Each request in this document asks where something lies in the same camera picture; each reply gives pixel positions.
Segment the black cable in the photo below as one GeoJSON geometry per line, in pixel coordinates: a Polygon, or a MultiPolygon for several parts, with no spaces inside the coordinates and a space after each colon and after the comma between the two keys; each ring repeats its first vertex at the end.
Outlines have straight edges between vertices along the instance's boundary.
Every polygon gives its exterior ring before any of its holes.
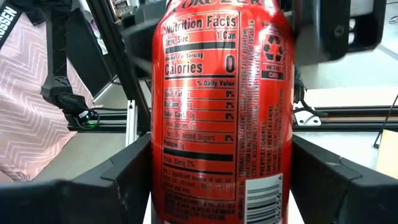
{"type": "Polygon", "coordinates": [[[103,111],[125,111],[127,112],[127,109],[122,109],[122,108],[92,108],[92,110],[103,110],[103,111]]]}
{"type": "Polygon", "coordinates": [[[304,108],[305,110],[307,110],[308,112],[310,112],[312,115],[318,116],[318,117],[328,116],[327,113],[315,111],[314,109],[312,109],[312,108],[304,101],[304,94],[302,95],[302,99],[301,99],[300,101],[301,101],[301,104],[303,105],[303,108],[304,108]]]}
{"type": "Polygon", "coordinates": [[[94,111],[94,110],[88,110],[88,111],[89,111],[89,112],[92,112],[95,116],[97,116],[97,122],[95,123],[94,126],[89,126],[89,127],[87,127],[87,124],[85,124],[85,125],[83,126],[82,124],[80,124],[78,118],[76,118],[76,117],[73,118],[73,119],[75,120],[77,126],[78,126],[79,128],[81,128],[81,129],[83,129],[83,130],[91,130],[91,129],[97,128],[97,127],[100,125],[100,121],[101,121],[100,114],[98,114],[98,112],[97,112],[97,111],[94,111]]]}
{"type": "Polygon", "coordinates": [[[297,108],[294,109],[293,112],[300,112],[300,111],[308,111],[314,116],[318,117],[324,117],[328,116],[328,114],[324,112],[318,112],[312,109],[304,100],[305,92],[307,91],[304,86],[304,82],[301,78],[301,73],[300,70],[295,67],[294,68],[294,90],[295,90],[295,103],[298,103],[298,101],[301,101],[301,104],[303,105],[303,108],[297,108]]]}
{"type": "Polygon", "coordinates": [[[373,144],[373,147],[375,147],[375,148],[377,148],[377,149],[379,148],[379,145],[377,144],[377,141],[379,140],[380,135],[383,133],[384,128],[386,127],[387,121],[388,121],[389,117],[391,116],[392,110],[394,109],[394,106],[395,106],[395,104],[397,103],[397,100],[398,100],[398,94],[397,94],[397,96],[396,96],[394,102],[392,103],[392,105],[391,105],[391,107],[390,107],[390,110],[388,111],[388,114],[387,114],[387,116],[386,116],[386,118],[385,118],[383,124],[381,125],[381,130],[380,130],[379,133],[377,134],[377,138],[376,138],[376,140],[375,140],[375,142],[374,142],[374,144],[373,144]]]}

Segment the bag strap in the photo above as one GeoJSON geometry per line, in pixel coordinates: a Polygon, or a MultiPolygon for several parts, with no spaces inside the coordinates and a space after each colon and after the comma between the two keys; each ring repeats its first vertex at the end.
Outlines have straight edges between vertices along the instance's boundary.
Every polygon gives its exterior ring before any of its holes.
{"type": "Polygon", "coordinates": [[[7,0],[0,2],[0,49],[6,43],[7,37],[22,14],[22,10],[7,0]]]}

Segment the barcode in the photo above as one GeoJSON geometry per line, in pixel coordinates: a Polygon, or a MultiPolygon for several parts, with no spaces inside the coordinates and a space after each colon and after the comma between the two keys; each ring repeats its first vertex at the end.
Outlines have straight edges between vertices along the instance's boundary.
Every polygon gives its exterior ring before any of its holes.
{"type": "Polygon", "coordinates": [[[245,224],[279,224],[283,175],[246,181],[245,224]]]}

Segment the red can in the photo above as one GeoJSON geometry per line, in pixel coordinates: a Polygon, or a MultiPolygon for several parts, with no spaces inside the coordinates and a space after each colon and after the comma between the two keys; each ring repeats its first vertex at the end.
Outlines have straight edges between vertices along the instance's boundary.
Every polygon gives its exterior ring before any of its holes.
{"type": "Polygon", "coordinates": [[[168,2],[152,78],[161,224],[287,223],[293,50],[273,1],[168,2]]]}

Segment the metal frame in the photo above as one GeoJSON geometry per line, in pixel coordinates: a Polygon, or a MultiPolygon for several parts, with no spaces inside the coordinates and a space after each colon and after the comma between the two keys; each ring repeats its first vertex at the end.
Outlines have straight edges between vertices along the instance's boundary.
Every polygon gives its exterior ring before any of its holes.
{"type": "Polygon", "coordinates": [[[294,108],[300,111],[294,113],[294,120],[296,126],[320,126],[322,122],[318,116],[315,116],[311,112],[305,110],[301,102],[295,103],[294,108]]]}
{"type": "MultiPolygon", "coordinates": [[[[326,113],[327,116],[320,118],[318,126],[301,126],[296,124],[293,127],[295,132],[379,132],[382,128],[385,117],[390,106],[350,106],[350,107],[330,107],[315,108],[316,111],[326,113]]],[[[95,129],[80,129],[70,126],[69,130],[90,133],[125,133],[126,132],[126,112],[100,113],[101,122],[95,129]]],[[[390,119],[386,123],[386,129],[398,131],[398,106],[392,110],[390,119]]],[[[150,124],[138,125],[137,132],[150,131],[150,124]]]]}
{"type": "Polygon", "coordinates": [[[138,112],[136,102],[127,102],[127,125],[126,125],[126,147],[137,140],[137,119],[138,112]]]}
{"type": "Polygon", "coordinates": [[[149,107],[140,88],[139,80],[132,69],[134,65],[129,63],[125,54],[122,37],[118,31],[116,18],[111,9],[110,2],[108,0],[87,0],[87,4],[97,23],[109,57],[115,65],[116,73],[127,99],[136,102],[139,124],[148,125],[150,123],[149,107]]]}

